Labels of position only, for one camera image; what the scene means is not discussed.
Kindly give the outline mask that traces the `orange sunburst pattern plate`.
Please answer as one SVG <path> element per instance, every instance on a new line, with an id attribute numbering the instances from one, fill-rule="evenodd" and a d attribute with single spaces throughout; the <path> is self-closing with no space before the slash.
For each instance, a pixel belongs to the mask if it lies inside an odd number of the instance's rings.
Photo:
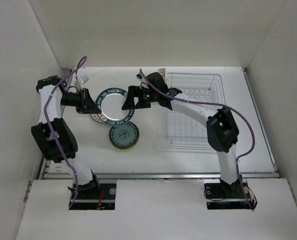
<path id="1" fill-rule="evenodd" d="M 100 124 L 105 124 L 108 120 L 102 113 L 90 114 L 90 117 L 92 120 Z"/>

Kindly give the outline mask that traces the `large teal rimmed white plate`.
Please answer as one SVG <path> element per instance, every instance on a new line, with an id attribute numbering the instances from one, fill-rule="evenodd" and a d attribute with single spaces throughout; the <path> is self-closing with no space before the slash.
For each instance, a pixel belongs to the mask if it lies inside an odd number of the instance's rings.
<path id="1" fill-rule="evenodd" d="M 128 92 L 122 88 L 112 87 L 103 90 L 96 98 L 95 104 L 101 109 L 101 113 L 106 116 L 106 124 L 111 126 L 122 125 L 129 122 L 135 111 L 122 110 Z"/>

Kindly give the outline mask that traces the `blue floral white plate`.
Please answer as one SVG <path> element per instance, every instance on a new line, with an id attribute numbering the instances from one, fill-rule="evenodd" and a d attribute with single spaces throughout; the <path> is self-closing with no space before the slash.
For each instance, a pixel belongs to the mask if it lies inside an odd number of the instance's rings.
<path id="1" fill-rule="evenodd" d="M 123 139 L 127 137 L 140 137 L 140 131 L 134 123 L 127 122 L 122 125 L 112 126 L 109 131 L 109 139 L 110 139 L 110 136 L 112 137 L 119 136 L 120 138 L 123 138 Z"/>

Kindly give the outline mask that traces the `yellow brown patterned plate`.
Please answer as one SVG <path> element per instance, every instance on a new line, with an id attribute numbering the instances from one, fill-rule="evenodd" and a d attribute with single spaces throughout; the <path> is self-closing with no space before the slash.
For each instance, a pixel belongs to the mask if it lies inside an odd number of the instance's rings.
<path id="1" fill-rule="evenodd" d="M 129 149 L 138 142 L 139 137 L 129 136 L 127 138 L 121 138 L 119 136 L 109 136 L 109 140 L 118 149 Z"/>

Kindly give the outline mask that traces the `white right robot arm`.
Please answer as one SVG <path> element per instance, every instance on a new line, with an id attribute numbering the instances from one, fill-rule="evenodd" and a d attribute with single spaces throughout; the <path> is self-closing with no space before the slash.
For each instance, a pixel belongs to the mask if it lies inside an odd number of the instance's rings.
<path id="1" fill-rule="evenodd" d="M 234 119 L 234 109 L 218 102 L 202 102 L 199 88 L 191 81 L 178 81 L 168 86 L 158 72 L 137 74 L 139 86 L 128 88 L 123 110 L 148 109 L 158 103 L 174 114 L 183 114 L 205 129 L 210 147 L 216 152 L 220 167 L 220 191 L 232 197 L 241 187 L 242 180 L 237 164 L 236 144 L 239 129 Z"/>

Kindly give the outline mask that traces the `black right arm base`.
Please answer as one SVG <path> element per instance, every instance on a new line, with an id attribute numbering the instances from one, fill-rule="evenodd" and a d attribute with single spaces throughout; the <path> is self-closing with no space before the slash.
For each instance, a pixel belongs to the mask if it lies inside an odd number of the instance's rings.
<path id="1" fill-rule="evenodd" d="M 204 197 L 208 210 L 254 210 L 258 201 L 246 180 L 232 185 L 219 181 L 204 182 Z"/>

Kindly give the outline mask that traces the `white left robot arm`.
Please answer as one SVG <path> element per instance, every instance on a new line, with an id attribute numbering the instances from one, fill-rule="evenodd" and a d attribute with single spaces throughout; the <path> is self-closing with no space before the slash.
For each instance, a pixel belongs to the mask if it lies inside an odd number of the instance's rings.
<path id="1" fill-rule="evenodd" d="M 62 107 L 74 107 L 79 114 L 100 114 L 89 90 L 82 88 L 76 92 L 64 89 L 61 78 L 49 76 L 37 82 L 41 112 L 37 125 L 31 133 L 42 155 L 54 163 L 65 162 L 74 178 L 70 189 L 74 197 L 93 199 L 100 195 L 101 187 L 97 176 L 78 157 L 78 143 L 62 117 Z"/>

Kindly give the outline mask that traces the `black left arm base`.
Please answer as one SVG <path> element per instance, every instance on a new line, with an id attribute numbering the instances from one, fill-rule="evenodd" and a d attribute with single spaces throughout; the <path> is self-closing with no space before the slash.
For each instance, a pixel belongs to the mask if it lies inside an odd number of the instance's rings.
<path id="1" fill-rule="evenodd" d="M 71 192 L 69 205 L 70 210 L 115 210 L 117 183 L 100 183 L 101 189 L 93 194 L 78 194 L 75 201 L 75 191 L 68 187 Z"/>

